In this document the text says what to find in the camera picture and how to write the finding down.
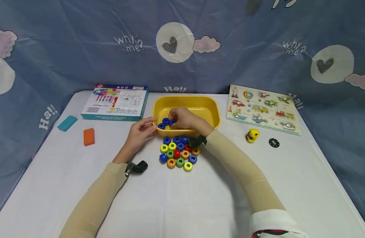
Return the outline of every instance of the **white circle print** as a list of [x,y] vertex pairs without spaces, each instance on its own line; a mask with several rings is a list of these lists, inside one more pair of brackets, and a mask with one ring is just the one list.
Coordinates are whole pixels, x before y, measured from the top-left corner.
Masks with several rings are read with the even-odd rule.
[[16,78],[15,71],[0,58],[0,95],[8,92],[14,85]]
[[163,25],[156,35],[160,55],[172,63],[181,63],[193,53],[194,35],[184,24],[170,22]]
[[354,55],[348,47],[332,45],[318,52],[312,60],[310,74],[319,83],[339,83],[354,70]]

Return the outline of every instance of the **black round chip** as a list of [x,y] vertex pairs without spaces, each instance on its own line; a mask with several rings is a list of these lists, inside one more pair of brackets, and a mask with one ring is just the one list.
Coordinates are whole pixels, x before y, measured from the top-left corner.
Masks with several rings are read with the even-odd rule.
[[271,138],[268,143],[270,144],[270,146],[272,146],[273,148],[278,148],[280,146],[280,143],[278,142],[278,140]]

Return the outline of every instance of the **red bead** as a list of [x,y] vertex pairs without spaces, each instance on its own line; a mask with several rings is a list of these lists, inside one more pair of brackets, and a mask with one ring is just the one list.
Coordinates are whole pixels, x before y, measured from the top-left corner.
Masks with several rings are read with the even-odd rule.
[[180,158],[181,157],[181,151],[180,150],[175,150],[174,151],[174,158],[175,159],[178,159],[178,158]]
[[185,145],[185,150],[191,152],[192,151],[192,148],[190,148],[190,146],[188,144]]

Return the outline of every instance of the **yellow rubber duck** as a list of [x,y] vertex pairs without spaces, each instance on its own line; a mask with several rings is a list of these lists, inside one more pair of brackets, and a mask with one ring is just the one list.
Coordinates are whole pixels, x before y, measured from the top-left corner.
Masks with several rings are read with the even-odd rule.
[[259,131],[256,129],[250,129],[246,134],[246,139],[250,143],[254,143],[254,141],[259,137]]

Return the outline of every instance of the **yellow plastic tray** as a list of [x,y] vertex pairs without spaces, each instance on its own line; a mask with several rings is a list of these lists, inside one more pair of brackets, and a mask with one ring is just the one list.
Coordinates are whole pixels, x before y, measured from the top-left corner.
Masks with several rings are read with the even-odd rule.
[[[198,117],[204,118],[214,128],[221,124],[221,117],[217,103],[207,96],[163,96],[158,98],[153,105],[153,117],[157,118],[155,125],[162,123],[168,117],[170,109],[174,107],[187,107]],[[167,126],[165,130],[157,128],[161,136],[198,136],[194,130],[170,130]]]

